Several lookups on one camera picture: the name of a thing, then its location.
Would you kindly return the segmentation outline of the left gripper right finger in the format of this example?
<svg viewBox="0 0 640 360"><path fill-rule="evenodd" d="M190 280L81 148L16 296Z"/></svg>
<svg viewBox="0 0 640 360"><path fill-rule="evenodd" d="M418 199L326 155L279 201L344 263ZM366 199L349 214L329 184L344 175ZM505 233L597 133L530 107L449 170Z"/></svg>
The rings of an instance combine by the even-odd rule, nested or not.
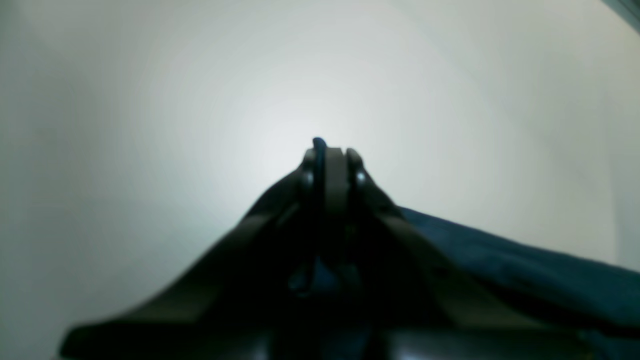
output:
<svg viewBox="0 0 640 360"><path fill-rule="evenodd" d="M354 269L380 360L590 360L576 330L524 316L455 266L400 215L352 148L325 149L325 256Z"/></svg>

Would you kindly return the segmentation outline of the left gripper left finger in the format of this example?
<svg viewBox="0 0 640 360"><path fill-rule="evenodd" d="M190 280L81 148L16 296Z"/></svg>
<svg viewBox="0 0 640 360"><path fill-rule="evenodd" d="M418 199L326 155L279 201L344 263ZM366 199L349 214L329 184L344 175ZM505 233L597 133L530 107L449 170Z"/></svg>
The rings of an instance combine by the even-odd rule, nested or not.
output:
<svg viewBox="0 0 640 360"><path fill-rule="evenodd" d="M240 222L151 299L69 330L64 360L226 360L268 356L287 305L308 296L323 234L328 146L302 163Z"/></svg>

